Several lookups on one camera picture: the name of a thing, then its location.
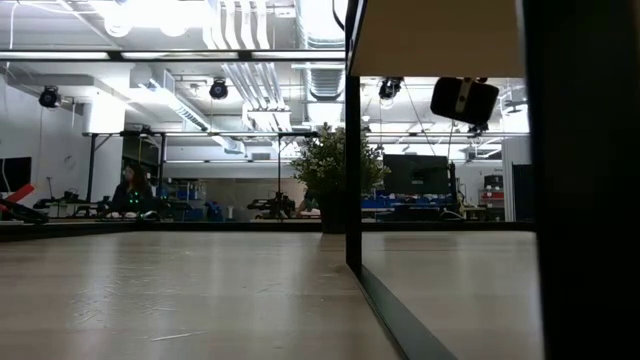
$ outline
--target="plant pot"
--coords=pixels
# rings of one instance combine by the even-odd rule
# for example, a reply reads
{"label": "plant pot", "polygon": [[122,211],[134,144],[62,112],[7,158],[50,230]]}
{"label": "plant pot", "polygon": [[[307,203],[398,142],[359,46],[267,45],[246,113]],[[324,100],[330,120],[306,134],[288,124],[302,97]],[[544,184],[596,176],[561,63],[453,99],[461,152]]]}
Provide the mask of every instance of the plant pot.
{"label": "plant pot", "polygon": [[322,232],[324,234],[344,234],[347,216],[344,203],[320,200],[319,205]]}

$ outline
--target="wooden panel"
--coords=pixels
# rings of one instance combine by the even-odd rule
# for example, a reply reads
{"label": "wooden panel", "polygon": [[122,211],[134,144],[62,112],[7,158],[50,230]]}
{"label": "wooden panel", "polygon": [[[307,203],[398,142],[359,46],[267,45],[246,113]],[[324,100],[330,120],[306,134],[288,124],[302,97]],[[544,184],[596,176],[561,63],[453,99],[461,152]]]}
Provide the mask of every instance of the wooden panel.
{"label": "wooden panel", "polygon": [[515,0],[369,0],[356,76],[523,77]]}

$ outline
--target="black monitor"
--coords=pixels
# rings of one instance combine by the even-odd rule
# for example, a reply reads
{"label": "black monitor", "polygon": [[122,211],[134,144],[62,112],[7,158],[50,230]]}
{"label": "black monitor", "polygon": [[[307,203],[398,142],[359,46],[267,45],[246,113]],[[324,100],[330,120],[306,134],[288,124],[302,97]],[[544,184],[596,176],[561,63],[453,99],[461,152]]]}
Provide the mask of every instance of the black monitor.
{"label": "black monitor", "polygon": [[0,192],[15,192],[31,183],[31,158],[0,159]]}
{"label": "black monitor", "polygon": [[446,156],[384,155],[391,173],[384,177],[384,189],[395,194],[449,194]]}

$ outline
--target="wooden floor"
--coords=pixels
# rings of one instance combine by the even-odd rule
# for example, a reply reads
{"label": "wooden floor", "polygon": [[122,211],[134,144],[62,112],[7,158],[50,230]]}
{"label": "wooden floor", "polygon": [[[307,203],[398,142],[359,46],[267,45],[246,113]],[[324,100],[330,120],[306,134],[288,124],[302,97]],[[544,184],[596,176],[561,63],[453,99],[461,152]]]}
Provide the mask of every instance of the wooden floor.
{"label": "wooden floor", "polygon": [[539,360],[535,238],[365,233],[367,266],[460,360]]}
{"label": "wooden floor", "polygon": [[0,244],[0,358],[395,359],[343,248],[283,233]]}

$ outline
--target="potted plant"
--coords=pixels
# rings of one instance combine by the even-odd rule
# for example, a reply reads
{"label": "potted plant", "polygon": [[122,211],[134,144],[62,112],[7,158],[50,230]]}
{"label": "potted plant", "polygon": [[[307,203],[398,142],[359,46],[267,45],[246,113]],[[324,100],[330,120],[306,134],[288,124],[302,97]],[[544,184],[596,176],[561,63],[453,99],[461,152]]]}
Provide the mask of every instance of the potted plant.
{"label": "potted plant", "polygon": [[[369,146],[366,137],[360,137],[361,189],[368,191],[380,183],[388,169],[380,158],[381,151]],[[318,202],[322,231],[344,233],[346,224],[345,131],[331,131],[326,123],[319,137],[303,141],[300,157],[291,162],[296,170],[294,178],[306,184],[308,191]]]}

